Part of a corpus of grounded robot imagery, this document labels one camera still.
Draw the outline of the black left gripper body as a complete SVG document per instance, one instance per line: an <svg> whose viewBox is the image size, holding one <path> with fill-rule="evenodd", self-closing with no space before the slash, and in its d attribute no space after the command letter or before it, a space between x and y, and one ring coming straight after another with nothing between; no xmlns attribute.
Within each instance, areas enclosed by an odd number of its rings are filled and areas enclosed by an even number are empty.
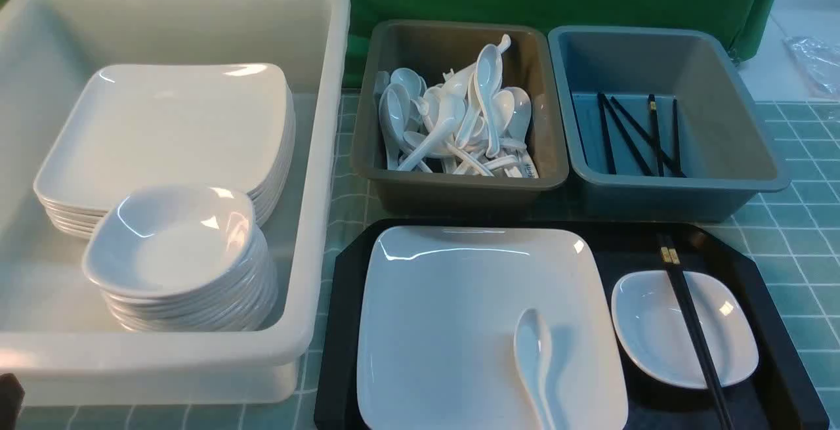
<svg viewBox="0 0 840 430"><path fill-rule="evenodd" d="M15 429L25 391L12 373L1 375L1 429Z"/></svg>

